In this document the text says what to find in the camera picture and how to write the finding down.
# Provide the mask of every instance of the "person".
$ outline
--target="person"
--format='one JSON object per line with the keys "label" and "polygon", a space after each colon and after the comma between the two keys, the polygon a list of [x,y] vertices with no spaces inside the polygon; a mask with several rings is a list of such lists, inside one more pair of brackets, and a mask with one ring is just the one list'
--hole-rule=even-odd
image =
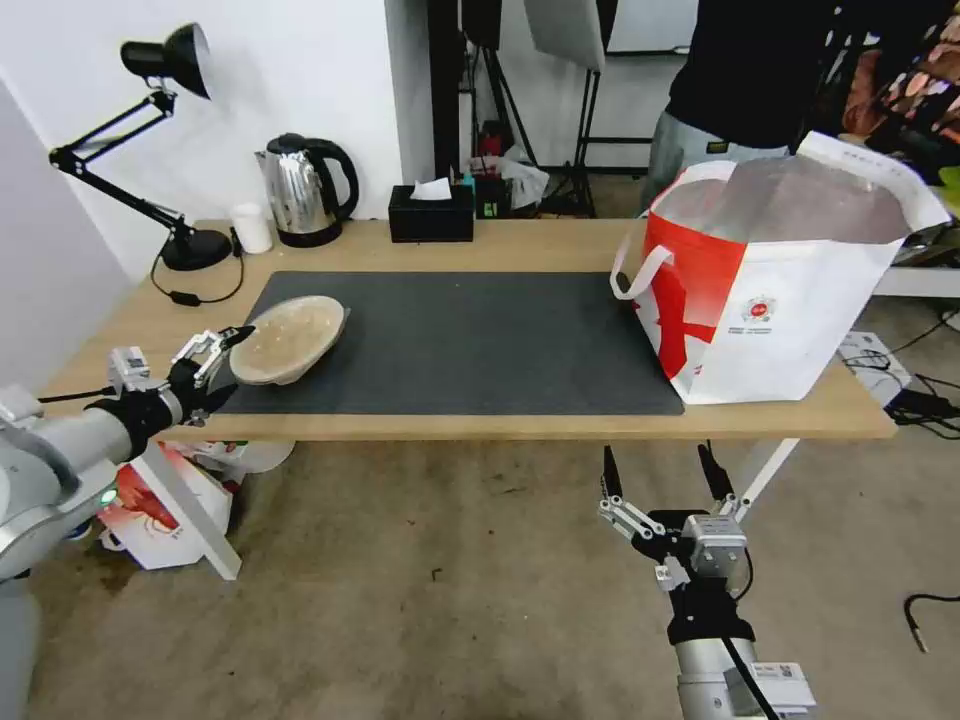
{"label": "person", "polygon": [[820,76],[836,1],[700,0],[657,122],[640,210],[693,164],[786,155]]}

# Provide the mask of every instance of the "lamp arm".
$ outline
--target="lamp arm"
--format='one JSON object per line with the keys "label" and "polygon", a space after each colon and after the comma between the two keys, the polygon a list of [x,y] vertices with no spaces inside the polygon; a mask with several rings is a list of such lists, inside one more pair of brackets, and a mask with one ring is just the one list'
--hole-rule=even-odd
{"label": "lamp arm", "polygon": [[[128,193],[123,188],[117,187],[113,183],[109,182],[108,180],[104,180],[99,175],[96,175],[87,169],[88,163],[110,152],[114,148],[122,145],[128,140],[131,140],[137,135],[145,132],[154,125],[171,117],[173,115],[173,105],[175,99],[176,94],[168,90],[160,89],[151,93],[148,97],[144,98],[130,109],[125,110],[115,118],[108,120],[99,127],[94,128],[87,134],[74,140],[72,143],[51,150],[49,156],[50,164],[57,168],[60,172],[72,175],[77,180],[85,182],[87,185],[96,188],[105,195],[109,195],[114,200],[122,202],[127,207],[136,210],[142,215],[146,215],[154,222],[160,223],[171,230],[184,230],[186,226],[182,215],[168,213],[148,200],[138,198],[137,196]],[[91,141],[93,141],[97,136],[102,135],[114,125],[117,125],[123,120],[126,120],[128,117],[135,115],[144,108],[150,106],[157,108],[161,114],[152,118],[151,120],[148,120],[133,130],[111,139],[105,145],[96,150],[96,152],[90,155],[80,156],[77,154],[78,151],[82,151],[84,148],[88,147],[91,144]]]}

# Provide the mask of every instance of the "bowl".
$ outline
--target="bowl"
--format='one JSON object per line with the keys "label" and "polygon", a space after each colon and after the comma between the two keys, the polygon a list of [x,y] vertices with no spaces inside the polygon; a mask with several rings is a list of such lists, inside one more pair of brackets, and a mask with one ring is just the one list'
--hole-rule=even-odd
{"label": "bowl", "polygon": [[253,334],[230,351],[230,369],[246,385],[289,385],[340,337],[347,312],[325,295],[291,298],[257,316]]}

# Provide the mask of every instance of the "kettle handle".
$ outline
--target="kettle handle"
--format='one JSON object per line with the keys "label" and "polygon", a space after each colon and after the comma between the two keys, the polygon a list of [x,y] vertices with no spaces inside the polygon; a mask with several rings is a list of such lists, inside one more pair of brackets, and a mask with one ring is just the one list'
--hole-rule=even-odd
{"label": "kettle handle", "polygon": [[[308,143],[305,148],[307,157],[310,159],[314,169],[317,171],[317,175],[320,177],[323,201],[325,204],[328,204],[333,211],[336,221],[343,222],[349,219],[353,211],[356,210],[357,202],[360,200],[360,181],[357,179],[357,169],[353,166],[353,161],[350,159],[350,156],[336,143],[320,139],[311,139],[308,140]],[[326,158],[340,164],[344,177],[347,178],[347,183],[350,186],[350,194],[342,205],[336,197],[333,178],[324,163],[324,159]]]}

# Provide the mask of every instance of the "desk lamp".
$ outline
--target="desk lamp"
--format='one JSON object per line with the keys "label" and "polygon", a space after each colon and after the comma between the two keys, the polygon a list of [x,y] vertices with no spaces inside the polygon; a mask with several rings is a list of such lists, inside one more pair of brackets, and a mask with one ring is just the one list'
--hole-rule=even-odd
{"label": "desk lamp", "polygon": [[[143,78],[153,92],[69,145],[51,151],[50,164],[166,227],[170,236],[160,256],[171,270],[200,270],[215,265],[230,255],[230,240],[225,235],[215,230],[197,230],[187,225],[182,214],[138,198],[90,172],[88,167],[97,158],[173,117],[177,94],[166,87],[167,78],[194,95],[210,99],[209,50],[203,30],[193,23],[174,30],[163,43],[125,42],[120,47],[120,60],[127,70]],[[151,106],[160,114],[122,135],[101,137],[118,123]]]}

